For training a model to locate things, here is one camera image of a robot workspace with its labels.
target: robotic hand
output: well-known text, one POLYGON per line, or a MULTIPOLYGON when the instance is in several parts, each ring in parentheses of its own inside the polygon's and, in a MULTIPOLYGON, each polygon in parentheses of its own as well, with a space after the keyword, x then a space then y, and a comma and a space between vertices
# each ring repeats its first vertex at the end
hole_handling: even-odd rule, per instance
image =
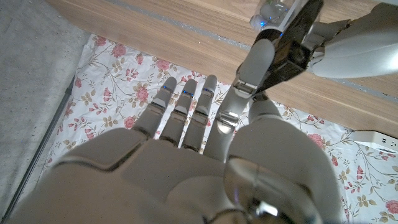
POLYGON ((327 53, 326 40, 343 31, 341 23, 333 24, 335 29, 318 38, 326 30, 314 24, 322 5, 309 0, 292 16, 284 14, 286 20, 277 14, 281 20, 274 28, 261 30, 220 105, 203 155, 198 151, 216 77, 206 79, 181 148, 193 80, 159 140, 153 139, 177 83, 169 78, 132 129, 108 131, 63 156, 9 223, 339 222, 339 194, 327 156, 284 122, 265 94, 326 60, 319 53, 322 48, 327 53), (233 138, 248 103, 250 124, 233 138))

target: robotic finger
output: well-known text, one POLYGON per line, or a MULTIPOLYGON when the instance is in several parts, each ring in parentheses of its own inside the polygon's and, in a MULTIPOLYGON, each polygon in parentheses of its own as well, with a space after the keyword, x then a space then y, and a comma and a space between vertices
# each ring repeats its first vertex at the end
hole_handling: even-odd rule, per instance
POLYGON ((176 86, 176 79, 168 78, 132 129, 144 133, 148 138, 153 138, 176 86))
POLYGON ((182 147, 185 149, 191 149, 195 152, 200 150, 216 86, 217 78, 214 75, 207 77, 197 107, 192 114, 191 122, 182 141, 182 147))
POLYGON ((165 140, 171 142, 176 147, 178 146, 196 87, 197 83, 195 80, 189 80, 185 84, 177 105, 160 135, 160 140, 165 140))

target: shiny chrome part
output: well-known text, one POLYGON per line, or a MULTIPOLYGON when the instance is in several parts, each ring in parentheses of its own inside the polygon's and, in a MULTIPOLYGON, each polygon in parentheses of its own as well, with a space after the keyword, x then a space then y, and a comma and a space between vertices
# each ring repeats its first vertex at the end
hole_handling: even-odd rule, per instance
POLYGON ((220 123, 228 128, 235 128, 238 125, 239 115, 232 112, 221 112, 220 117, 217 119, 220 123))
POLYGON ((244 98, 249 98, 257 90, 257 86, 252 85, 247 82, 244 82, 242 80, 236 80, 234 83, 232 83, 232 86, 234 87, 236 94, 238 94, 238 95, 242 94, 244 98))
POLYGON ((226 163, 224 187, 253 223, 322 223, 307 188, 245 159, 233 157, 226 163))

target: pink flower pattern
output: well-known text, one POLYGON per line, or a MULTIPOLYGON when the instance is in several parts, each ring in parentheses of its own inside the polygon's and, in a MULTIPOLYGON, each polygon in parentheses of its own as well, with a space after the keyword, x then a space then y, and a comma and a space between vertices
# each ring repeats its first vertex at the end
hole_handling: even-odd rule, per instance
POLYGON ((106 38, 105 37, 98 37, 97 40, 95 41, 95 46, 102 47, 106 44, 106 38))
POLYGON ((124 127, 130 129, 134 125, 134 122, 136 122, 136 117, 130 116, 124 120, 124 127))
POLYGON ((126 47, 123 44, 116 44, 112 50, 112 54, 116 58, 123 56, 126 54, 126 47))
MULTIPOLYGON (((102 37, 93 36, 89 46, 84 49, 83 55, 95 57, 96 60, 90 61, 95 66, 85 66, 76 71, 71 100, 67 104, 61 126, 57 129, 58 135, 47 158, 45 170, 75 146, 92 140, 104 131, 132 128, 139 114, 145 110, 168 77, 175 77, 178 82, 174 93, 176 96, 170 101, 169 107, 173 107, 178 100, 185 82, 194 79, 200 86, 206 78, 200 73, 102 37)), ((205 136, 213 124, 219 106, 217 102, 223 100, 228 88, 229 85, 223 83, 217 85, 205 136)), ((198 99, 199 94, 200 90, 194 98, 198 99)), ((289 106, 276 105, 284 120, 306 133, 328 156, 329 165, 335 170, 341 189, 341 222, 383 223, 398 219, 398 158, 395 154, 379 153, 359 146, 352 141, 349 129, 289 106)), ((194 109, 192 103, 188 121, 194 109)), ((245 111, 238 129, 247 124, 247 115, 248 112, 245 111)), ((159 137, 167 116, 165 114, 155 138, 159 137)))
POLYGON ((398 214, 398 201, 391 200, 386 202, 386 208, 393 214, 398 214))
POLYGON ((141 65, 142 62, 144 61, 144 56, 142 56, 141 53, 137 54, 136 61, 137 61, 137 64, 141 65))
POLYGON ((80 78, 76 78, 75 80, 75 86, 77 86, 77 88, 81 87, 81 79, 80 78))
POLYGON ((156 65, 161 70, 167 70, 170 68, 170 62, 165 60, 158 60, 156 61, 156 65))
POLYGON ((308 137, 315 142, 320 148, 323 147, 322 137, 319 134, 309 134, 308 137))

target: metallic joint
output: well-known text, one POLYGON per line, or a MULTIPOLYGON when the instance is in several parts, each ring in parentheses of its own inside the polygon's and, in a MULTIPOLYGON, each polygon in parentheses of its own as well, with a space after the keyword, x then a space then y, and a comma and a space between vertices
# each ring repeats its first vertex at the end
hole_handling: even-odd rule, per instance
POLYGON ((244 82, 240 79, 236 80, 233 83, 233 86, 234 86, 235 90, 237 90, 240 93, 243 93, 243 95, 245 95, 247 98, 252 96, 257 90, 257 86, 252 85, 247 82, 244 82))
POLYGON ((230 126, 230 128, 235 128, 239 122, 239 116, 232 112, 221 112, 220 117, 217 119, 224 125, 230 126))
POLYGON ((202 125, 206 125, 207 120, 208 120, 208 116, 199 111, 195 111, 192 114, 192 121, 196 121, 202 125))

